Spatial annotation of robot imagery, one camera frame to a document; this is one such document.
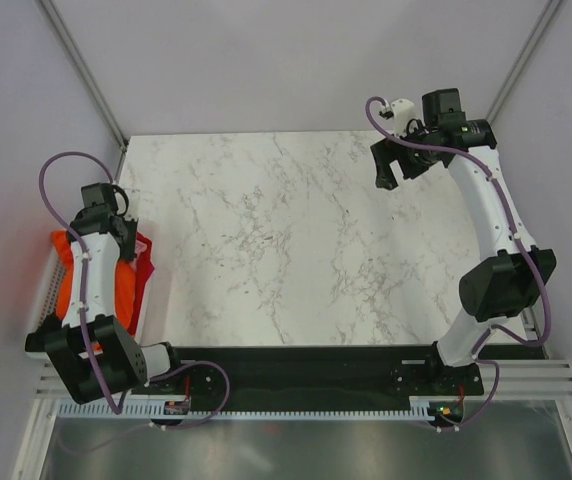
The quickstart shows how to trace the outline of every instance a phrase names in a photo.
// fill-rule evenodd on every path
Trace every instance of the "orange towel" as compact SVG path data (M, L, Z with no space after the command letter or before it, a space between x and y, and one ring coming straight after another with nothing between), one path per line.
M57 297L55 314L61 320L66 316L70 295L73 288L73 252L66 239L66 231L58 230L51 233L51 241L59 255L59 259L66 268L66 275L62 280ZM135 300L135 270L125 260L119 260L115 268L115 312L117 320L128 330L133 317L133 305Z

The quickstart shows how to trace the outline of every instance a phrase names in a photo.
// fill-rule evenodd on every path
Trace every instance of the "metal floor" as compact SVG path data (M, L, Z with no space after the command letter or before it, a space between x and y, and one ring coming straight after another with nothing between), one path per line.
M69 447L88 448L137 423L59 420L56 430ZM542 402L495 403L459 433L394 421L215 421L187 431L144 429L80 458L51 445L46 466L52 471L42 477L57 480L572 480L557 410Z

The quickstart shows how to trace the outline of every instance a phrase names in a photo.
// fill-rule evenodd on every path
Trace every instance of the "marble table surface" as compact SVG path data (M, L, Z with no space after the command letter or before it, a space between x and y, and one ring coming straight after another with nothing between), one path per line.
M372 132L136 136L119 182L139 191L156 272L142 341L175 345L431 343L478 262L440 165L375 188ZM524 335L521 320L508 326ZM495 333L491 342L511 343Z

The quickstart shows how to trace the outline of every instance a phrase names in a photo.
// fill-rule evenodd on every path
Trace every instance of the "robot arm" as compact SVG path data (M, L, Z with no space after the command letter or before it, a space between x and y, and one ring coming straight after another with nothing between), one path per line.
M116 318L115 269L120 259L134 259L137 234L137 220L129 219L127 211L118 213L116 191L128 209L126 193L115 185L82 188L84 209L71 227L83 239L88 253L83 253L79 242L69 236L73 254L71 300L61 328L44 339L48 357L78 403L103 396L83 341L80 308L86 310L86 328L96 350L91 354L112 394L142 386L171 368L170 345L141 347ZM85 275L84 261L88 262ZM82 292L88 292L85 299Z
M506 197L506 203L522 243L546 282L555 265L552 250L539 250L516 213L499 164L497 142L485 120L466 120L461 111L457 89L438 90L422 98L424 122L408 128L416 118L408 100L385 102L380 115L393 118L393 133L414 144L437 145L467 150L492 172ZM479 243L480 264L464 275L459 284L462 310L449 331L436 345L440 367L464 367L474 362L473 350L479 350L485 332L492 326L532 306L539 297L534 277L515 245L505 206L487 174L468 158L448 153L420 151L387 139L371 147L377 167L376 186L393 190L398 186L390 163L397 161L405 179L414 179L432 165L441 162L448 169L464 197Z

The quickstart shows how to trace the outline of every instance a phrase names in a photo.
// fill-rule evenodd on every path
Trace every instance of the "white wall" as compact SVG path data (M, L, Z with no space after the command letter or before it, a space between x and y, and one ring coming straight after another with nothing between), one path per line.
M371 95L486 114L546 0L54 0L128 135L369 128Z
M540 246L557 255L551 347L572 364L572 1L494 128L520 214Z
M65 149L117 165L116 145L37 7L0 0L0 480L10 476L40 373L22 352L54 227L37 175L48 156ZM49 191L71 216L79 186L99 178L79 160L53 168Z

